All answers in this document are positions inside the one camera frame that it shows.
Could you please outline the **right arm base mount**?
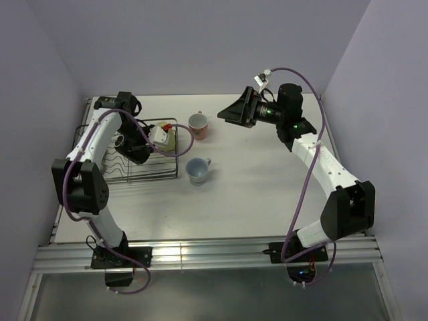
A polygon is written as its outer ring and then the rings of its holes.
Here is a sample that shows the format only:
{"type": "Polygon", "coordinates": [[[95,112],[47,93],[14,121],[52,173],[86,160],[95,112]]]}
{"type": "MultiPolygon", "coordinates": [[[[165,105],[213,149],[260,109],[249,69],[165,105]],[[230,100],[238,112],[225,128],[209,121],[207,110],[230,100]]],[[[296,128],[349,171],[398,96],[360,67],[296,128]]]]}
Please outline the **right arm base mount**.
{"type": "MultiPolygon", "coordinates": [[[[270,257],[271,263],[282,263],[282,248],[282,242],[271,242],[268,244],[268,248],[263,250],[262,253],[270,257]]],[[[300,241],[293,237],[290,240],[289,246],[287,246],[285,258],[289,259],[293,255],[297,255],[304,250],[305,248],[301,245],[300,241]]],[[[316,263],[325,261],[328,261],[328,251],[324,245],[297,257],[296,259],[292,260],[292,263],[316,263]]]]}

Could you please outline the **black mug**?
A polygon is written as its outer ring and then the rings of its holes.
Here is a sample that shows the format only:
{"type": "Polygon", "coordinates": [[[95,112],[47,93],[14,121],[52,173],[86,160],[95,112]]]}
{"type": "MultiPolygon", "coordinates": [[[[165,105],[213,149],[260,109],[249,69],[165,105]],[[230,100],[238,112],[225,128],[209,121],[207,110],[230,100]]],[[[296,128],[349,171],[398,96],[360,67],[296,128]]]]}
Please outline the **black mug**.
{"type": "Polygon", "coordinates": [[[127,139],[125,138],[125,136],[119,134],[116,137],[116,140],[114,141],[114,148],[115,149],[125,148],[126,147],[126,143],[127,143],[127,139]]]}

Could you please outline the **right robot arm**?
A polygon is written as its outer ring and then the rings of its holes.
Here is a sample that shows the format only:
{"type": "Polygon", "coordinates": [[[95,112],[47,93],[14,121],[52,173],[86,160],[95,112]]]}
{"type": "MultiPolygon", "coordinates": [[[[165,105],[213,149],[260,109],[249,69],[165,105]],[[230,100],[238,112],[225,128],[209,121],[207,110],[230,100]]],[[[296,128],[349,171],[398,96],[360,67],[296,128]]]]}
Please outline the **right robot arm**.
{"type": "Polygon", "coordinates": [[[319,141],[316,129],[303,117],[302,88],[282,84],[273,102],[264,102],[248,86],[237,101],[218,113],[227,123],[251,128],[257,122],[273,124],[277,136],[320,183],[327,197],[320,219],[296,231],[290,255],[305,260],[315,245],[336,241],[370,229],[374,224],[375,187],[359,181],[319,141]]]}

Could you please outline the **pale yellow mug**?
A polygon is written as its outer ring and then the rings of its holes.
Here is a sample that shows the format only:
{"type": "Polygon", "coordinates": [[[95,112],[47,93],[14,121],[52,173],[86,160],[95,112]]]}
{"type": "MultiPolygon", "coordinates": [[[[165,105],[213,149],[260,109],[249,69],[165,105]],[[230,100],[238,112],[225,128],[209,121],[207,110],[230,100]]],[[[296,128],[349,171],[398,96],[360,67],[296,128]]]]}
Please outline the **pale yellow mug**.
{"type": "Polygon", "coordinates": [[[167,121],[161,121],[156,124],[161,127],[162,130],[167,135],[167,141],[164,143],[160,143],[158,148],[163,151],[172,151],[175,149],[176,140],[175,140],[175,131],[173,130],[172,124],[167,121]]]}

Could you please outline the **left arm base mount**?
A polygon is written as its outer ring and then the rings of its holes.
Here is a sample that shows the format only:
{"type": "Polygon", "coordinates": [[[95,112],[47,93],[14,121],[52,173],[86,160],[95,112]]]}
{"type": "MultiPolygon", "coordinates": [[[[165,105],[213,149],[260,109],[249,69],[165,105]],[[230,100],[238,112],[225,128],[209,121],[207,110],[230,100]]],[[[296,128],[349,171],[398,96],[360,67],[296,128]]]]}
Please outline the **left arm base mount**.
{"type": "Polygon", "coordinates": [[[151,281],[151,274],[148,269],[152,260],[152,247],[129,247],[127,241],[123,241],[119,247],[113,249],[99,245],[90,248],[93,250],[90,268],[105,270],[104,283],[110,291],[119,294],[135,294],[148,287],[151,281]],[[124,288],[136,281],[136,270],[138,268],[144,269],[147,274],[144,285],[137,290],[124,291],[124,288]]]}

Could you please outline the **pink patterned mug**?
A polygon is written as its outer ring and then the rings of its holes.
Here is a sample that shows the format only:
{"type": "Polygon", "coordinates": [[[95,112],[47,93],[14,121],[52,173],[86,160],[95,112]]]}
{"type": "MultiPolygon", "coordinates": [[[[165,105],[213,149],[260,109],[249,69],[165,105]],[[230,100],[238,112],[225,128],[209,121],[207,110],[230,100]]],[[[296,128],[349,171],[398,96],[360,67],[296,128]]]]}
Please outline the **pink patterned mug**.
{"type": "Polygon", "coordinates": [[[188,119],[189,128],[192,130],[195,140],[204,140],[208,133],[208,118],[198,111],[188,119]]]}

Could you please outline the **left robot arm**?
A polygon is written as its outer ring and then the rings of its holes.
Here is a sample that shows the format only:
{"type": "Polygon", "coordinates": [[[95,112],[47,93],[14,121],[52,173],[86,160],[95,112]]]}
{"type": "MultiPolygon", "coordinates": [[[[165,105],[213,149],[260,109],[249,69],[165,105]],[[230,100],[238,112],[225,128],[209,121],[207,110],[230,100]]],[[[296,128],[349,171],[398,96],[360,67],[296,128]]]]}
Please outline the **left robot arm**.
{"type": "Polygon", "coordinates": [[[90,124],[74,150],[65,159],[56,159],[51,171],[60,204],[75,222],[84,221],[91,229],[95,255],[113,267],[129,262],[125,232],[117,226],[108,209],[109,188],[101,173],[102,159],[113,136],[120,135],[116,151],[137,165],[152,153],[139,130],[135,116],[142,104],[130,92],[116,97],[99,97],[90,124]]]}

